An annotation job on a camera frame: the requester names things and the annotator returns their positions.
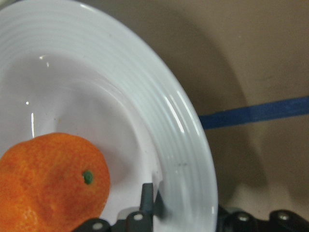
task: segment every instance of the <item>screw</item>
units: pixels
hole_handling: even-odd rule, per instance
[[[103,228],[103,224],[101,222],[97,222],[95,224],[92,225],[92,229],[94,231],[98,231],[101,230]]]
[[[240,221],[249,221],[249,215],[245,213],[239,213],[237,216],[238,220]]]
[[[278,218],[280,220],[286,221],[286,220],[290,219],[290,216],[287,213],[285,213],[285,212],[279,212],[278,213]]]
[[[134,220],[136,221],[140,221],[143,219],[143,214],[136,214],[133,216]]]

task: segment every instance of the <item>beige wall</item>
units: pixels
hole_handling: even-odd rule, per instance
[[[84,1],[141,36],[199,115],[309,95],[307,0]],[[308,134],[309,116],[206,131],[220,203],[309,219]]]

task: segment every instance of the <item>blue stripe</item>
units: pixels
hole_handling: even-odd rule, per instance
[[[205,130],[309,114],[309,97],[288,99],[200,116]]]

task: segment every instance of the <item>white plate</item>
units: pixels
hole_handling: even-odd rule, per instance
[[[101,216],[111,223],[154,182],[167,210],[155,232],[215,230],[215,172],[191,102],[149,46],[105,13],[64,0],[1,10],[0,109],[2,154],[54,131],[102,150],[112,189]]]

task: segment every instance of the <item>mandarin orange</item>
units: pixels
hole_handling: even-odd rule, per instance
[[[0,159],[0,231],[70,232],[98,217],[110,191],[104,156],[89,141],[51,133]]]

